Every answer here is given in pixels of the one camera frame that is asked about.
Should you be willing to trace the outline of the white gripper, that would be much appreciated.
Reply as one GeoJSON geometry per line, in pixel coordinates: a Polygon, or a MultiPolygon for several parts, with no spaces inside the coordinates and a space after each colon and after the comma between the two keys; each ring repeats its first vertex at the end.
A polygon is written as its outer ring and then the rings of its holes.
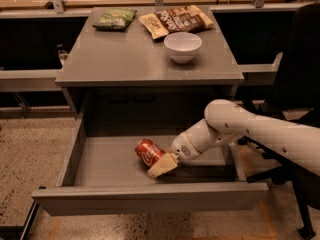
{"type": "Polygon", "coordinates": [[[176,136],[170,147],[149,170],[148,175],[157,178],[175,169],[180,163],[189,163],[198,158],[201,153],[193,146],[186,131],[176,136]]]}

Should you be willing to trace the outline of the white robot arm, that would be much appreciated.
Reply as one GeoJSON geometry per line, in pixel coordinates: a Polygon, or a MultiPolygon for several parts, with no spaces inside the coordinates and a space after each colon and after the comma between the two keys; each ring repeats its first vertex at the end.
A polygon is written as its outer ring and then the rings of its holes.
{"type": "Polygon", "coordinates": [[[319,128],[256,115],[223,99],[210,102],[204,118],[178,135],[148,174],[156,178],[241,136],[320,176],[319,128]]]}

